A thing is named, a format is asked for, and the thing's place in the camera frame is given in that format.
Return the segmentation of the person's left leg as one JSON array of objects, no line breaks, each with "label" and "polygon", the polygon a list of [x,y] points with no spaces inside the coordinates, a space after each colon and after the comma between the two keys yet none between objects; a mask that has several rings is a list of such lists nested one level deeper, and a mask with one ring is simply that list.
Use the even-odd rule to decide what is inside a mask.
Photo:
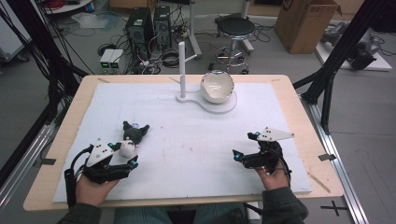
[{"label": "person's left leg", "polygon": [[115,210],[114,224],[173,224],[160,207],[131,207]]}]

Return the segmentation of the small black computer tower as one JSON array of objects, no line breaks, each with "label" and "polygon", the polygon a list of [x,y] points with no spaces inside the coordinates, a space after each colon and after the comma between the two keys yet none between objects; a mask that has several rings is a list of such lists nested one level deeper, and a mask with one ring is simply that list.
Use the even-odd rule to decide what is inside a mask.
[{"label": "small black computer tower", "polygon": [[156,6],[154,10],[153,24],[157,44],[161,48],[171,47],[171,25],[170,25],[170,7]]}]

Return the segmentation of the white power supply unit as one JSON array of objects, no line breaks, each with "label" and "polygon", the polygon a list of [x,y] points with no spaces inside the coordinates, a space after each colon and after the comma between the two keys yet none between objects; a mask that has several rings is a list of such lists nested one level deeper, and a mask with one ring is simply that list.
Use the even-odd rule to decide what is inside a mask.
[{"label": "white power supply unit", "polygon": [[112,58],[114,50],[113,49],[106,49],[100,59],[100,64],[104,69],[110,67],[110,61]]},{"label": "white power supply unit", "polygon": [[123,50],[122,49],[114,49],[112,56],[109,60],[110,67],[112,69],[120,69],[122,66],[122,55],[123,55]]}]

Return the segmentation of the white table leg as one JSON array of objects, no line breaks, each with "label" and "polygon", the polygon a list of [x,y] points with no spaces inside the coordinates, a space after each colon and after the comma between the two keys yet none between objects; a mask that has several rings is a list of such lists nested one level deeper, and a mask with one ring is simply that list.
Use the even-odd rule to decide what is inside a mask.
[{"label": "white table leg", "polygon": [[189,0],[189,31],[188,39],[190,40],[191,47],[196,59],[202,57],[202,51],[195,36],[195,0]]}]

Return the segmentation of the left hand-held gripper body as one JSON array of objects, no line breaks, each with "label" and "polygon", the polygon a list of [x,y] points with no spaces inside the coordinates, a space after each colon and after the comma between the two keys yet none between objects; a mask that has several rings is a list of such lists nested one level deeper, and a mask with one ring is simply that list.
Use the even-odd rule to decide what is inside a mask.
[{"label": "left hand-held gripper body", "polygon": [[98,184],[126,178],[132,171],[129,169],[128,162],[121,165],[109,164],[117,151],[113,151],[107,144],[98,139],[94,145],[90,146],[92,151],[83,166],[83,174]]}]

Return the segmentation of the large black computer tower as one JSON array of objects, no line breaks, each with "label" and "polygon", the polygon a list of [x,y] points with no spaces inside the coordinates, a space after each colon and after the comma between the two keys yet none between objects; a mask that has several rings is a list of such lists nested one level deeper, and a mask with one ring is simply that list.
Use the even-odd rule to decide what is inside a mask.
[{"label": "large black computer tower", "polygon": [[149,41],[154,37],[151,11],[149,7],[135,7],[125,25],[134,51],[143,60],[151,57],[152,46]]}]

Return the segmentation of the white bowl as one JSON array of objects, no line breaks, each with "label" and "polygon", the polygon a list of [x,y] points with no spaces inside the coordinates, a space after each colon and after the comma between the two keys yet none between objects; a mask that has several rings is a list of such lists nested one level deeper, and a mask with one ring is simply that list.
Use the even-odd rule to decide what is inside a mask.
[{"label": "white bowl", "polygon": [[223,71],[206,73],[200,83],[201,95],[210,103],[225,103],[233,94],[232,77]]}]

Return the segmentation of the person's right hand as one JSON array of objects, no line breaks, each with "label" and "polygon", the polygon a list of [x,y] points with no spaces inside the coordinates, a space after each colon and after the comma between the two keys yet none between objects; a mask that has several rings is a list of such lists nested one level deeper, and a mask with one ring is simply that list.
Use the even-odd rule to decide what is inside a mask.
[{"label": "person's right hand", "polygon": [[266,190],[281,189],[290,185],[284,167],[279,163],[275,170],[268,174],[262,167],[255,169]]}]

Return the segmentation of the grey device on white board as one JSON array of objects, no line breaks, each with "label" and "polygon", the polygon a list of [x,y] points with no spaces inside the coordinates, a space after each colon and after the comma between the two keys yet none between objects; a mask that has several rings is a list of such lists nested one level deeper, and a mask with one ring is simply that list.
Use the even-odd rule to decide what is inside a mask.
[{"label": "grey device on white board", "polygon": [[[329,24],[316,46],[316,54],[325,63],[332,50],[347,30],[348,23]],[[380,39],[366,31],[341,65],[342,69],[390,71],[392,67],[379,55]]]}]

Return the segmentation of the aluminium rail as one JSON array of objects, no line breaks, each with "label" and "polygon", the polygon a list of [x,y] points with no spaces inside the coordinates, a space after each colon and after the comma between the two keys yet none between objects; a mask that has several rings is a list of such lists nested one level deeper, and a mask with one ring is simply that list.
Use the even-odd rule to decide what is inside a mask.
[{"label": "aluminium rail", "polygon": [[318,138],[321,144],[324,146],[326,154],[333,154],[336,156],[336,160],[330,161],[336,175],[338,176],[343,189],[343,198],[346,202],[347,211],[351,215],[354,224],[369,224],[369,220],[361,206],[361,202],[358,198],[356,191],[347,174],[347,170],[343,164],[343,161],[338,153],[336,145],[329,134],[326,134],[325,129],[320,125],[321,112],[317,105],[311,105],[308,102],[301,100],[303,107],[311,119],[311,122],[316,130]]},{"label": "aluminium rail", "polygon": [[27,145],[26,150],[21,154],[21,158],[12,169],[6,182],[0,188],[0,215],[5,211],[12,196],[17,191],[22,180],[27,176],[29,170],[33,167],[41,151],[50,142],[54,131],[54,125],[43,125],[38,133],[33,135],[33,140]]}]

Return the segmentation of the wooden table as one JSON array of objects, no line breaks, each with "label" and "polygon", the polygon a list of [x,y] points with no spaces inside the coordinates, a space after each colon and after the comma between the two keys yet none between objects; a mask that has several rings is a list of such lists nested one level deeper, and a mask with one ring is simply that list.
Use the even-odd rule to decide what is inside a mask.
[{"label": "wooden table", "polygon": [[[83,116],[92,101],[95,88],[100,84],[170,84],[177,75],[91,75],[84,77],[76,96],[65,114],[59,131],[49,148],[49,157],[55,160],[52,165],[43,165],[30,188],[23,209],[30,212],[64,210],[66,203],[55,203],[57,184],[64,180],[63,165],[66,154],[76,138]],[[295,144],[307,170],[308,181],[312,186],[309,193],[300,193],[300,199],[340,197],[344,194],[343,187],[336,172],[328,161],[321,161],[319,156],[326,151],[323,142],[330,139],[320,126],[320,112],[315,105],[304,103],[292,87],[290,79],[285,75],[234,75],[236,83],[264,83],[273,87],[276,99],[288,127],[296,134]],[[238,196],[184,196],[180,199],[153,200],[122,200],[108,201],[106,207],[132,205],[191,205],[198,203],[253,202],[261,195],[245,194]]]}]

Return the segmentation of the white round table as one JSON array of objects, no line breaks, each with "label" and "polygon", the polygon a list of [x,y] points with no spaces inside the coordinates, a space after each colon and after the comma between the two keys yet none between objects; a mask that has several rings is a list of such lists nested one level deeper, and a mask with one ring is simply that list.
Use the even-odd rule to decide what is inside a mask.
[{"label": "white round table", "polygon": [[79,1],[78,4],[68,4],[66,0],[48,0],[42,4],[42,7],[48,12],[53,14],[69,12],[76,9],[82,9],[88,4],[92,3],[92,0],[73,0]]}]

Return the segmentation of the white foam mat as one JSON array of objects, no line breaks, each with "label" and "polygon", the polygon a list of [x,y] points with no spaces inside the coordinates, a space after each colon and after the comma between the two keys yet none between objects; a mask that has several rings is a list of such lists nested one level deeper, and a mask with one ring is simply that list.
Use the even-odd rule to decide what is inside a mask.
[{"label": "white foam mat", "polygon": [[177,101],[178,86],[102,83],[69,148],[65,165],[80,166],[82,149],[102,139],[117,143],[128,121],[149,130],[137,145],[138,166],[108,194],[116,200],[187,199],[260,195],[262,182],[233,158],[238,150],[256,153],[249,133],[289,126],[268,83],[238,83],[236,107],[215,115],[194,103]]}]

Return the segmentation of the black metal frame strut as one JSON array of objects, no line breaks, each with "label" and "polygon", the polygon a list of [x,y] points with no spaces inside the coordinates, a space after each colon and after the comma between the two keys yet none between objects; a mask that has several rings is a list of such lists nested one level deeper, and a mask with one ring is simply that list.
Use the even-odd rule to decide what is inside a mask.
[{"label": "black metal frame strut", "polygon": [[330,134],[329,116],[335,75],[357,46],[364,33],[390,2],[391,0],[364,0],[325,63],[317,72],[292,84],[294,89],[299,89],[310,83],[308,90],[302,94],[302,98],[311,105],[315,105],[319,96],[324,93],[319,124],[327,135]]}]

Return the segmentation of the black round stool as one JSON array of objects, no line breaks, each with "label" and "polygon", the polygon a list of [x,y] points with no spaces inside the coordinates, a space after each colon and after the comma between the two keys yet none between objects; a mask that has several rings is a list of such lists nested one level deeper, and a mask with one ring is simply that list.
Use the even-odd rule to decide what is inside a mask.
[{"label": "black round stool", "polygon": [[231,67],[244,66],[241,74],[246,75],[249,72],[248,54],[243,49],[239,49],[237,43],[248,40],[254,35],[256,30],[254,23],[248,19],[228,16],[218,20],[217,26],[219,35],[230,37],[231,44],[216,51],[208,70],[214,70],[216,63],[224,64],[226,72],[229,72]]}]

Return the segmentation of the thin wooden strip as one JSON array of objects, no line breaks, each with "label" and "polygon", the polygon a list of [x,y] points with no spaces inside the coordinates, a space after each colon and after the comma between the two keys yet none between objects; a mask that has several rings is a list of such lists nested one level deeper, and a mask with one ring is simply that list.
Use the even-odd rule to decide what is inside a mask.
[{"label": "thin wooden strip", "polygon": [[307,173],[315,182],[317,182],[325,191],[327,191],[328,193],[331,193],[331,190],[323,183],[321,182],[317,177],[315,177],[314,175],[312,175],[311,173]]}]

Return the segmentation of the white stand with post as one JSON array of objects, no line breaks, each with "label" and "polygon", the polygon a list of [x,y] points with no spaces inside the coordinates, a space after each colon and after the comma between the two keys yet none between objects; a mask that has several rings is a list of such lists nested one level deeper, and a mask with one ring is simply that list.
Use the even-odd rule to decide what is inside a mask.
[{"label": "white stand with post", "polygon": [[185,56],[185,42],[179,42],[178,44],[178,65],[179,65],[179,81],[177,82],[180,87],[180,92],[176,95],[177,100],[180,103],[194,103],[200,106],[204,111],[221,115],[231,112],[237,105],[237,95],[233,89],[232,96],[222,104],[213,104],[208,102],[200,93],[200,84],[198,91],[187,91],[186,87],[186,62],[194,59],[195,55],[187,58]]}]

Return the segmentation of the clear plastic sheet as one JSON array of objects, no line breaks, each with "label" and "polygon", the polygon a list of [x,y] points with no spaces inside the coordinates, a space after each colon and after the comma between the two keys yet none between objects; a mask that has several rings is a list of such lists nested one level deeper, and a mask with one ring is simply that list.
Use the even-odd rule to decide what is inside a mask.
[{"label": "clear plastic sheet", "polygon": [[76,21],[81,29],[110,29],[118,25],[120,18],[113,14],[101,13],[99,15],[80,12],[72,15],[71,19]]}]

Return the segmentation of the person's leg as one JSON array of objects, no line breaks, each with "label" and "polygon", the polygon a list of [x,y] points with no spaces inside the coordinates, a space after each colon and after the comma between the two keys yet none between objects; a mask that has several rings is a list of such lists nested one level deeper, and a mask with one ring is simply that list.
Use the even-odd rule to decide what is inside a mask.
[{"label": "person's leg", "polygon": [[114,224],[173,224],[160,207],[131,207],[115,210]]},{"label": "person's leg", "polygon": [[241,203],[211,203],[199,205],[193,224],[248,224]]}]

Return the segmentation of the cardboard box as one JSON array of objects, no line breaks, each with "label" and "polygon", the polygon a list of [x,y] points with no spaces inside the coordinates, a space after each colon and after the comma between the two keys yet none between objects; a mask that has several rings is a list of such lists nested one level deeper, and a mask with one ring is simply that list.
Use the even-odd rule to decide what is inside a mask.
[{"label": "cardboard box", "polygon": [[335,0],[283,0],[275,32],[288,53],[310,54],[336,12]]}]

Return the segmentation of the black and white plush toy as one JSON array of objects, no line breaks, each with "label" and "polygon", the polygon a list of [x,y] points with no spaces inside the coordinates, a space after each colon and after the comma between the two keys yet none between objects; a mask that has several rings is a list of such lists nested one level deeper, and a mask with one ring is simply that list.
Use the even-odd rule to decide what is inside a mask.
[{"label": "black and white plush toy", "polygon": [[123,140],[120,142],[120,154],[124,158],[131,159],[134,156],[135,146],[143,140],[149,130],[149,126],[145,125],[142,128],[137,128],[128,121],[124,121],[122,129],[124,134]]}]

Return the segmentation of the person's left hand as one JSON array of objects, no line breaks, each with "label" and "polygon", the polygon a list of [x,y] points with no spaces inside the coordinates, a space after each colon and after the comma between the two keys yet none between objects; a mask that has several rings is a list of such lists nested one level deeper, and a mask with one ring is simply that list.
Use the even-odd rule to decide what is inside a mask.
[{"label": "person's left hand", "polygon": [[99,207],[104,203],[107,194],[114,189],[118,183],[118,180],[113,180],[98,184],[92,182],[85,175],[82,175],[76,187],[77,202]]}]

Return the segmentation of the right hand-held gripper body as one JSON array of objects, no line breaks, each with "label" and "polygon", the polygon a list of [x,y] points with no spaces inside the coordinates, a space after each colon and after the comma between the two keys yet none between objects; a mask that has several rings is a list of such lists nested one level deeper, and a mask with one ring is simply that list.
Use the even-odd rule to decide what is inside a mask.
[{"label": "right hand-held gripper body", "polygon": [[291,169],[287,165],[282,152],[279,140],[286,140],[294,137],[293,133],[280,131],[277,129],[265,127],[258,137],[259,151],[257,153],[244,155],[244,161],[241,162],[245,168],[264,167],[272,173],[277,163],[280,161],[286,168],[286,174],[291,174]]}]

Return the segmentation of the person's right leg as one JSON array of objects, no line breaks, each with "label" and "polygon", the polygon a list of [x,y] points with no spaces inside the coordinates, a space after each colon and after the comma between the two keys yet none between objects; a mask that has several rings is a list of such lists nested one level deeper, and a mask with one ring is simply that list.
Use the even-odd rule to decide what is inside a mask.
[{"label": "person's right leg", "polygon": [[248,224],[241,203],[211,203],[199,205],[193,224]]}]

